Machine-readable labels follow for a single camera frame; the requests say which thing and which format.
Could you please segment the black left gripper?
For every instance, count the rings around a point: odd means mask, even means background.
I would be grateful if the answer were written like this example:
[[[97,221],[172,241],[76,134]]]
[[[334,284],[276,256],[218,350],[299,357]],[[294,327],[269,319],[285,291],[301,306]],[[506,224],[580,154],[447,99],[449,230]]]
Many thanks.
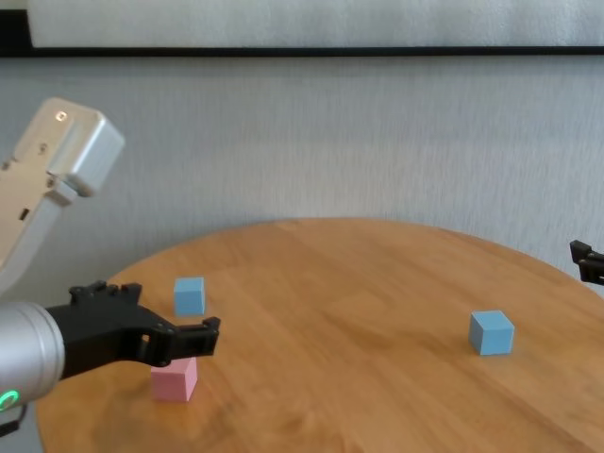
[[[49,310],[64,345],[63,378],[117,361],[166,367],[175,360],[212,356],[221,320],[174,326],[140,305],[139,283],[97,280],[69,290],[70,304]]]

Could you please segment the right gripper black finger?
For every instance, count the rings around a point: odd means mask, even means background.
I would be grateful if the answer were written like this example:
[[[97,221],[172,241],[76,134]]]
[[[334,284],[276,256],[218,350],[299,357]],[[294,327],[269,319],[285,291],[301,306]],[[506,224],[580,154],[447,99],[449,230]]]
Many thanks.
[[[569,246],[571,259],[579,268],[580,280],[586,283],[602,284],[604,278],[603,255],[595,252],[589,244],[578,240],[572,241]]]

